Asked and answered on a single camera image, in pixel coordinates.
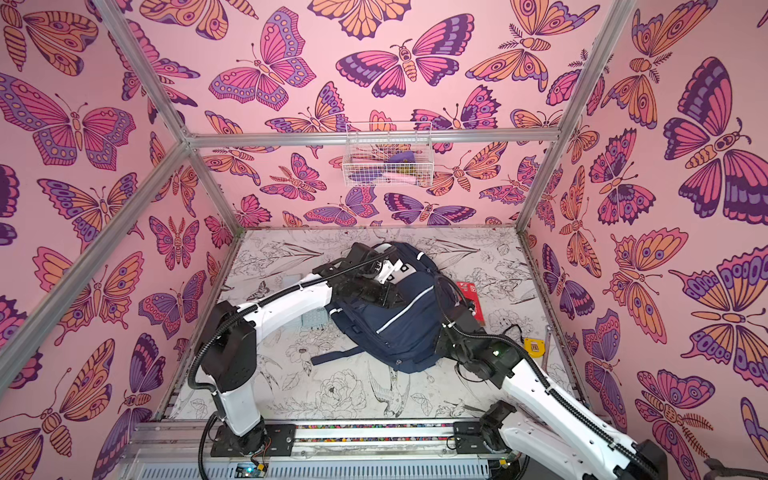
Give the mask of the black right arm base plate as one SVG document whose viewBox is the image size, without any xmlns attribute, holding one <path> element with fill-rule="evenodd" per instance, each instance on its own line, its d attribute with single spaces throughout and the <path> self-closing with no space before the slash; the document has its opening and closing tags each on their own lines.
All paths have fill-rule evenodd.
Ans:
<svg viewBox="0 0 768 480">
<path fill-rule="evenodd" d="M 490 454 L 499 451 L 496 432 L 479 420 L 453 423 L 452 448 L 459 454 Z"/>
</svg>

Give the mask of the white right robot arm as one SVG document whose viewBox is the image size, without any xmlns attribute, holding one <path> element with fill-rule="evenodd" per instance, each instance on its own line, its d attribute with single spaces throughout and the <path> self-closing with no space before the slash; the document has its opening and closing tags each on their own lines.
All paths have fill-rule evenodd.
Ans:
<svg viewBox="0 0 768 480">
<path fill-rule="evenodd" d="M 485 332 L 464 306 L 441 316 L 436 350 L 503 394 L 479 421 L 495 452 L 535 459 L 567 479 L 665 479 L 666 454 L 608 425 L 557 385 L 529 353 Z"/>
</svg>

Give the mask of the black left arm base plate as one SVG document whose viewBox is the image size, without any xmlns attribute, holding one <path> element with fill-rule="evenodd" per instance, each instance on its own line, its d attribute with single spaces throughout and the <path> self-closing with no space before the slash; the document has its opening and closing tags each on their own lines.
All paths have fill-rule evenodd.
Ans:
<svg viewBox="0 0 768 480">
<path fill-rule="evenodd" d="M 217 457 L 288 457 L 292 454 L 296 424 L 259 424 L 244 436 L 235 435 L 226 425 L 216 431 L 210 455 Z"/>
</svg>

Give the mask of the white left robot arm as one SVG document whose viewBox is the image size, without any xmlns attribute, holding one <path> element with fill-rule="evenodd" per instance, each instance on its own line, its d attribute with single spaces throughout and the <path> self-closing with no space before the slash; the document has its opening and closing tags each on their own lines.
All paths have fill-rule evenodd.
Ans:
<svg viewBox="0 0 768 480">
<path fill-rule="evenodd" d="M 263 416 L 251 386 L 258 367 L 258 346 L 274 331 L 335 301 L 362 300 L 393 307 L 400 294 L 393 276 L 404 262 L 393 244 L 355 243 L 344 258 L 323 264 L 298 282 L 264 298 L 240 305 L 217 304 L 200 336 L 187 373 L 187 386 L 210 394 L 214 417 L 238 439 L 263 428 Z"/>
</svg>

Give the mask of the navy blue student backpack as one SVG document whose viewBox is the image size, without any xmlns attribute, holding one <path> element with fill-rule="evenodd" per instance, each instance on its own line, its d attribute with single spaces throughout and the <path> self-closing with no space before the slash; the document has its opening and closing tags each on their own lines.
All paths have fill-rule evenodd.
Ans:
<svg viewBox="0 0 768 480">
<path fill-rule="evenodd" d="M 432 367 L 441 357 L 436 352 L 443 320 L 435 292 L 440 274 L 437 264 L 408 243 L 382 243 L 373 248 L 382 251 L 382 246 L 395 246 L 403 262 L 394 280 L 404 304 L 384 308 L 362 301 L 331 300 L 325 310 L 354 347 L 314 356 L 314 366 L 367 353 L 395 371 L 411 374 Z"/>
</svg>

